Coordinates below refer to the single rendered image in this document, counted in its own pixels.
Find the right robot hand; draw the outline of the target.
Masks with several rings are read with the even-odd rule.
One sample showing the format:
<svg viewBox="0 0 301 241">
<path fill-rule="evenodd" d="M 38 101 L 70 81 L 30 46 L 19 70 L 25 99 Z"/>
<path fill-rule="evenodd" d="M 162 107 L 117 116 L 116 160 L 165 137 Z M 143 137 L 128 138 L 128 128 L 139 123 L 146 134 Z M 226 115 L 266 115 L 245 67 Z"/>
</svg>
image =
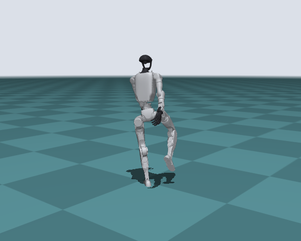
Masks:
<svg viewBox="0 0 301 241">
<path fill-rule="evenodd" d="M 154 123 L 153 125 L 154 126 L 156 126 L 156 125 L 159 125 L 160 124 L 160 122 L 161 122 L 161 119 L 162 119 L 162 114 L 163 114 L 163 111 L 161 110 L 161 106 L 158 108 L 158 110 L 157 110 L 157 114 L 156 114 L 156 116 L 152 119 L 152 120 L 150 120 L 150 121 L 153 121 L 153 120 L 155 120 L 155 121 L 153 121 L 152 123 Z M 156 124 L 156 125 L 155 125 Z"/>
</svg>

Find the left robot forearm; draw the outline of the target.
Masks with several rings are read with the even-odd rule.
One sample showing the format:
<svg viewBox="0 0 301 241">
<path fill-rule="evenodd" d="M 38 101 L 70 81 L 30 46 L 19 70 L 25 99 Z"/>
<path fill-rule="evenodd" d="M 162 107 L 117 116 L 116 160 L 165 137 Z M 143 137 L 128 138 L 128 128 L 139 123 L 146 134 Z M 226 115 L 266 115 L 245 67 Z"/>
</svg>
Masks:
<svg viewBox="0 0 301 241">
<path fill-rule="evenodd" d="M 141 109 L 142 109 L 142 106 L 144 105 L 144 102 L 140 102 L 140 101 L 138 101 L 138 99 L 136 98 L 136 101 L 139 103 L 139 105 L 140 105 L 140 107 L 141 107 Z"/>
</svg>

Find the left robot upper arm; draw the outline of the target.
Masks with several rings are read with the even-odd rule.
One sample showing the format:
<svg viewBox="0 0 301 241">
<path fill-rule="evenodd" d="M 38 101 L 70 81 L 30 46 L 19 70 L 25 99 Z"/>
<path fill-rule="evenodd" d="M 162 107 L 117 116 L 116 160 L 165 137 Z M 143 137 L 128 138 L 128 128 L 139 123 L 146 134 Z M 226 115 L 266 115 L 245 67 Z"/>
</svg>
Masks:
<svg viewBox="0 0 301 241">
<path fill-rule="evenodd" d="M 133 76 L 132 78 L 130 78 L 130 83 L 132 84 L 132 88 L 133 88 L 133 91 L 135 93 L 135 76 Z M 137 98 L 136 94 L 135 94 L 135 97 Z"/>
</svg>

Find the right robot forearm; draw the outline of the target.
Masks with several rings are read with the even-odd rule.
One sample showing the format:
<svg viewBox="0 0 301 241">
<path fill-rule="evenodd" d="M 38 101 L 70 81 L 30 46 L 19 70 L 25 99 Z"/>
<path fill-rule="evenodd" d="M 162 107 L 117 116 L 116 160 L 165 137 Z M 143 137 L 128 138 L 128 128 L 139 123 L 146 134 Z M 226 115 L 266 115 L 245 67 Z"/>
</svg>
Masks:
<svg viewBox="0 0 301 241">
<path fill-rule="evenodd" d="M 161 106 L 161 110 L 164 112 L 164 108 L 165 108 L 165 103 L 164 103 L 164 100 L 165 100 L 165 92 L 162 90 L 161 92 L 161 96 L 158 97 L 158 108 Z"/>
</svg>

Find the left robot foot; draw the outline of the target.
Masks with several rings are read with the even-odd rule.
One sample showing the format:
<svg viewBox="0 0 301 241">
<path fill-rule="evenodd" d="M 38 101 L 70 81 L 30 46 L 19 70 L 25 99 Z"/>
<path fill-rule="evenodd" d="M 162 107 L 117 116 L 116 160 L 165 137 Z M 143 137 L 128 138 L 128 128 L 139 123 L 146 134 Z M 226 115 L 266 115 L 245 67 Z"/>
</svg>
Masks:
<svg viewBox="0 0 301 241">
<path fill-rule="evenodd" d="M 146 187 L 151 187 L 151 182 L 150 182 L 150 180 L 148 180 L 148 179 L 147 179 L 146 181 L 144 180 L 143 183 L 145 184 Z"/>
</svg>

